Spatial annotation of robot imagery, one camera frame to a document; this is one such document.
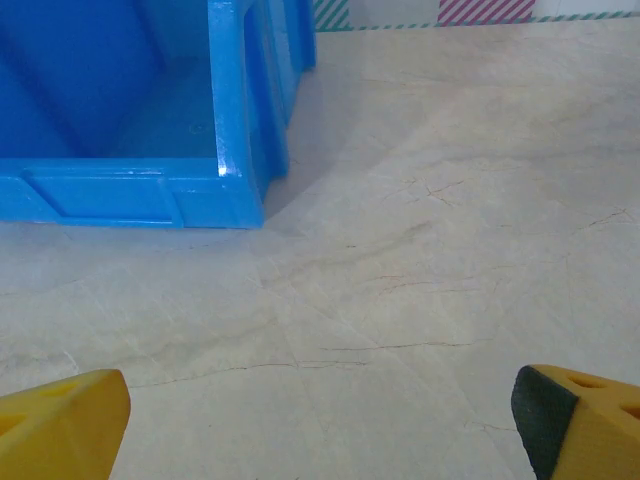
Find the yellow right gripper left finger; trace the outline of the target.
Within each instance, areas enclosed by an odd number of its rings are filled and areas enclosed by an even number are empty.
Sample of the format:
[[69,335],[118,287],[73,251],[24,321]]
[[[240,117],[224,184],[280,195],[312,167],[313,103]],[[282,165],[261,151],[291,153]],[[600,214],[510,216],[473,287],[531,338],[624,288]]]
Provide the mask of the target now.
[[1,397],[1,477],[107,479],[131,400],[117,369],[99,369]]

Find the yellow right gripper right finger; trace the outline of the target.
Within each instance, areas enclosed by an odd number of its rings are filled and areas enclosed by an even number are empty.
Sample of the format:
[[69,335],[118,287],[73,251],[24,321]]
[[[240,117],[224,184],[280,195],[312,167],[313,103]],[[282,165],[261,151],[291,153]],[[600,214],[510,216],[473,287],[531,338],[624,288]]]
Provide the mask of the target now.
[[551,365],[526,365],[511,411],[538,479],[637,479],[639,387]]

